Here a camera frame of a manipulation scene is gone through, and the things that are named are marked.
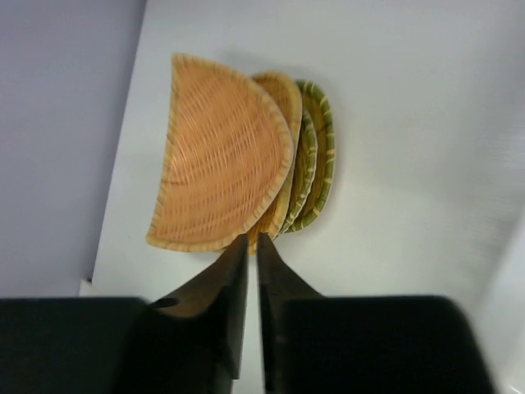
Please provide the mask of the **half-round orange woven plate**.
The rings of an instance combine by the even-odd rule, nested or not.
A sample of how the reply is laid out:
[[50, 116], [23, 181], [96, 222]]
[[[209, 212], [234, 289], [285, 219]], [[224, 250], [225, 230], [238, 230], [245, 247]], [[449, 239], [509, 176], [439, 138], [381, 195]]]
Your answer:
[[254, 79], [220, 62], [174, 54], [162, 173], [146, 241], [181, 252], [227, 247], [276, 198], [292, 148], [285, 117]]

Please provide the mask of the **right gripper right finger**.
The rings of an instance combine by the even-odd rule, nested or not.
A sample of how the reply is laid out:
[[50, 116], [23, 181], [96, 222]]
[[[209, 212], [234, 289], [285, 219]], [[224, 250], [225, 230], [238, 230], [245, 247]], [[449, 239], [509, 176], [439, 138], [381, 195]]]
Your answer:
[[408, 393], [396, 347], [401, 298], [330, 297], [313, 289], [258, 238], [265, 388], [271, 393]]

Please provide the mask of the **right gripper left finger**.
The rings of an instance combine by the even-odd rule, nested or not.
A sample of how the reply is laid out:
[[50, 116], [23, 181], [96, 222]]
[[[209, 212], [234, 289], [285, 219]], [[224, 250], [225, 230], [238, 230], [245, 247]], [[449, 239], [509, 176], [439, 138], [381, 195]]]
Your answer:
[[120, 393], [229, 393], [240, 376], [248, 237], [201, 273], [145, 305], [126, 340]]

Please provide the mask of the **fan-shaped woven bamboo plate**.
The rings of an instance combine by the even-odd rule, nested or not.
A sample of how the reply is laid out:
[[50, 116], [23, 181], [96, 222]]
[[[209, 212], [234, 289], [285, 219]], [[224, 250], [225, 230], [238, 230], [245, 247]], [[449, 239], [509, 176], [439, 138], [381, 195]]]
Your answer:
[[287, 232], [300, 231], [320, 216], [331, 191], [336, 167], [336, 134], [330, 101], [321, 87], [311, 80], [296, 80], [295, 83], [301, 93], [303, 110], [307, 109], [313, 119], [318, 151], [317, 169], [307, 202], [299, 220]]

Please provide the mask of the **round woven bamboo plate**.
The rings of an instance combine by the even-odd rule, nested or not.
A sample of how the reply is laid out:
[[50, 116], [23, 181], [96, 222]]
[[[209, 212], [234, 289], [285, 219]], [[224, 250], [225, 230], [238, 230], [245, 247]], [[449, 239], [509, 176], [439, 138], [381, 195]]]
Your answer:
[[295, 155], [290, 202], [280, 235], [289, 231], [299, 220], [299, 215], [310, 194], [317, 169], [317, 133], [307, 109], [303, 110], [299, 130], [298, 148]]

